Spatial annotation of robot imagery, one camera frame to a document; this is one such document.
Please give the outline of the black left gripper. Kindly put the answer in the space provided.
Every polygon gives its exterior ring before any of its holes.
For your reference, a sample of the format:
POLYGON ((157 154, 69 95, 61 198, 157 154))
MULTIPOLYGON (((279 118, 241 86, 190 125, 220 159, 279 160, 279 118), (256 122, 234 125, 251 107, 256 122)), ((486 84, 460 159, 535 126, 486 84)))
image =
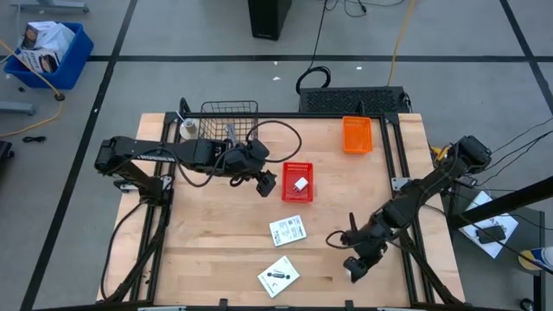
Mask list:
MULTIPOLYGON (((224 155, 224 174, 225 177, 235 175, 254 175, 264 167, 264 162, 252 155, 253 148, 250 146, 238 146, 230 149, 224 155)), ((261 197, 268 197, 276 184, 277 175, 269 170, 260 171, 257 174, 256 190, 261 197)))

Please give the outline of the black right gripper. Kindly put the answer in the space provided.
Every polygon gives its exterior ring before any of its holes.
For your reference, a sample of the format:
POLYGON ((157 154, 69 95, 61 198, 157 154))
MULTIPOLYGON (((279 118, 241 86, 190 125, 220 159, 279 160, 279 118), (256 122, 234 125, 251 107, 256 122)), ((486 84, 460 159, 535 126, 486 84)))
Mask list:
POLYGON ((367 264, 378 263, 387 252, 386 242, 370 236, 362 237, 351 231, 342 234, 342 244, 352 247, 357 254, 344 261, 344 268, 349 272, 352 283, 366 275, 367 264))

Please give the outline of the white box with device picture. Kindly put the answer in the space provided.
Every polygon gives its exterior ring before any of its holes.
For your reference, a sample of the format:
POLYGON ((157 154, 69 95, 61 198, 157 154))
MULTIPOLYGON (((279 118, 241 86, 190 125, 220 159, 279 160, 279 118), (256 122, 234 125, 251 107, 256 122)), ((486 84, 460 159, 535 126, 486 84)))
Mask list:
POLYGON ((257 279, 269 297, 275 298, 299 277, 300 274, 288 257, 283 256, 261 272, 257 279))

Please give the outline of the orange plastic bin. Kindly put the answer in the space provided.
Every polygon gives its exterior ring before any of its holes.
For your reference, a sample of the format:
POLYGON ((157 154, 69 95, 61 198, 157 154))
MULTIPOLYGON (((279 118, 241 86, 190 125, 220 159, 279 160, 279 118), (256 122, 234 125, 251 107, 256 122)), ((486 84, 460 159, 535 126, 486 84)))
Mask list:
POLYGON ((342 149, 347 154, 372 152, 372 121, 369 117, 342 118, 342 149))

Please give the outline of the red plastic bin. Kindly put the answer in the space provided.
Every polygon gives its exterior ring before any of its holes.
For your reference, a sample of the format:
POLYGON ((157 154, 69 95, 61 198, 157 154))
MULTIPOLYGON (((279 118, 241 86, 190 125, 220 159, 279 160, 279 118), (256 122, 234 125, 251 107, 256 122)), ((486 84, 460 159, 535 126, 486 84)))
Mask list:
POLYGON ((310 162, 285 162, 283 164, 283 184, 281 198, 289 203, 310 203, 314 198, 313 164, 310 162), (300 193, 294 191, 295 182, 305 177, 308 186, 300 193))

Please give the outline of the blue plastic floor bin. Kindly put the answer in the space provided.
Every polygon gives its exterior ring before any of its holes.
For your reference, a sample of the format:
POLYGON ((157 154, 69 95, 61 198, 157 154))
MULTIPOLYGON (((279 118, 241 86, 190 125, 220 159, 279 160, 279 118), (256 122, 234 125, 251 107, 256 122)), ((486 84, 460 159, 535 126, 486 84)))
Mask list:
POLYGON ((55 51, 60 61, 59 68, 54 73, 38 73, 21 56, 21 45, 8 58, 4 71, 31 88, 53 86, 61 90, 73 89, 94 47, 82 24, 57 22, 56 27, 50 29, 29 50, 55 51))

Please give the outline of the white tape roll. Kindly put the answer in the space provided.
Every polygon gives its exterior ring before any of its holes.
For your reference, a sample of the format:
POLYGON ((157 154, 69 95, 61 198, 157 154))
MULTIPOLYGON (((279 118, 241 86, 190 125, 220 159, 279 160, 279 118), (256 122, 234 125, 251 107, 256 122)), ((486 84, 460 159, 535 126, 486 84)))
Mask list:
POLYGON ((181 120, 179 133, 182 139, 197 139, 200 134, 200 120, 197 118, 184 117, 182 113, 177 112, 178 118, 181 120))

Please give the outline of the black phone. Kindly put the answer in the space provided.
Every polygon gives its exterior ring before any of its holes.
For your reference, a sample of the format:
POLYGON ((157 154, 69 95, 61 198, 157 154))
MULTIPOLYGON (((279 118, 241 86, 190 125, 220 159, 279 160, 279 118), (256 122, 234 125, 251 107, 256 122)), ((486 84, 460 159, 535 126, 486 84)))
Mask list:
POLYGON ((505 239, 505 230, 501 225, 494 225, 476 230, 481 244, 498 243, 505 239))

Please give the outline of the white paper sheet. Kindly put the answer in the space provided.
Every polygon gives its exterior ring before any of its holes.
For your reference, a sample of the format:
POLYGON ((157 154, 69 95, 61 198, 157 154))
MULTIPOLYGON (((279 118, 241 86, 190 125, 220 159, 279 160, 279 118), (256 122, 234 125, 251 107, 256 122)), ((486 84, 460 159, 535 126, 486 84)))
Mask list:
POLYGON ((479 246, 491 258, 496 258, 503 249, 501 244, 505 244, 508 241, 517 226, 517 220, 515 220, 509 213, 503 213, 499 216, 491 217, 490 219, 478 221, 475 225, 463 226, 459 232, 471 240, 474 244, 479 246), (481 243, 477 231, 479 229, 487 229, 495 226, 498 226, 503 232, 502 235, 497 237, 499 242, 497 243, 492 240, 490 243, 481 243))

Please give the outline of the black computer tower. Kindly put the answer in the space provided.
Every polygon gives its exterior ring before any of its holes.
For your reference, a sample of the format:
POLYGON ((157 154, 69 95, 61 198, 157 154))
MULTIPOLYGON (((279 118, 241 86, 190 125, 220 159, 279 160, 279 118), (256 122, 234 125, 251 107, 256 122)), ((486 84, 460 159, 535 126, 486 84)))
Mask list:
POLYGON ((248 0, 252 36, 277 41, 291 4, 292 0, 248 0))

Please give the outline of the black metal beam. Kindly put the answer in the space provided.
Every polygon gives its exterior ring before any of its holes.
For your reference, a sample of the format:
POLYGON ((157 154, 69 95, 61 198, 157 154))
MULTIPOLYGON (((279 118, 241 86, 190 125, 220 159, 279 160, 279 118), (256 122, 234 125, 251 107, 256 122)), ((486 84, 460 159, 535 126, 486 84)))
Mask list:
POLYGON ((484 205, 456 214, 449 221, 449 224, 454 229, 458 229, 503 213, 513 212, 520 207, 547 200, 551 197, 553 197, 553 176, 519 189, 518 191, 493 199, 484 205))

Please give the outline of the yellow and blue tape roll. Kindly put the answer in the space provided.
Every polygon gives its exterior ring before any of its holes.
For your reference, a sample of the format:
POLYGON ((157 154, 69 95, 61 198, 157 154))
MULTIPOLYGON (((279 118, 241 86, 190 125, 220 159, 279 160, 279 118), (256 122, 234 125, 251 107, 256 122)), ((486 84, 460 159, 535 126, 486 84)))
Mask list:
POLYGON ((553 246, 521 251, 518 261, 526 270, 547 268, 553 271, 553 246))

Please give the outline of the white product box with photo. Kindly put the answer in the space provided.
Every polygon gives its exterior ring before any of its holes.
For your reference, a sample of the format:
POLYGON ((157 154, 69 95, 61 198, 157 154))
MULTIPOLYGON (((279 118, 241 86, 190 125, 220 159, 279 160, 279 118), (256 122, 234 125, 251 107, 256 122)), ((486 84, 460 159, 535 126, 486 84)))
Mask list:
POLYGON ((21 56, 38 73, 54 73, 60 65, 55 51, 49 49, 23 49, 21 56))
POLYGON ((55 28, 56 25, 57 22, 54 21, 28 22, 23 34, 21 47, 23 49, 32 49, 36 42, 50 29, 55 28))

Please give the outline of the grey metal table foot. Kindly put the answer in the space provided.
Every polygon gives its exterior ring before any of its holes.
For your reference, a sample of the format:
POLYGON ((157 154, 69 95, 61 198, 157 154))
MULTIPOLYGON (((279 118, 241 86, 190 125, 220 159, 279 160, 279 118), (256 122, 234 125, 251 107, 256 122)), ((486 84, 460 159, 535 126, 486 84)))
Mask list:
POLYGON ((10 5, 20 10, 73 12, 87 14, 86 0, 10 0, 10 5))
POLYGON ((0 112, 21 113, 33 116, 35 114, 35 106, 23 102, 0 101, 0 112))

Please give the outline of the black aluminium table frame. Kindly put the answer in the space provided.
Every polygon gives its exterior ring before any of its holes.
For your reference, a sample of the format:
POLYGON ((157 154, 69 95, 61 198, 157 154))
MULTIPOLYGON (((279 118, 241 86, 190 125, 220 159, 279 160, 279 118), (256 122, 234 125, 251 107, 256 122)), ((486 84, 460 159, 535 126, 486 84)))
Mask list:
MULTIPOLYGON (((347 215, 363 225, 391 196, 396 174, 421 178, 431 169, 423 128, 406 116, 372 114, 372 152, 342 149, 342 113, 259 112, 246 136, 270 151, 263 170, 277 175, 268 197, 251 179, 233 187, 229 177, 186 170, 171 162, 135 160, 146 175, 168 189, 161 205, 126 194, 118 216, 120 233, 109 250, 111 267, 101 281, 108 305, 182 305, 186 310, 215 307, 301 308, 415 307, 438 300, 404 247, 393 244, 379 264, 352 283, 343 266, 354 250, 340 248, 347 215), (282 200, 283 164, 310 162, 314 198, 282 200), (276 247, 269 223, 300 215, 307 237, 276 247), (270 298, 257 276, 287 256, 300 277, 270 298)), ((146 115, 135 140, 183 143, 177 113, 146 115)))

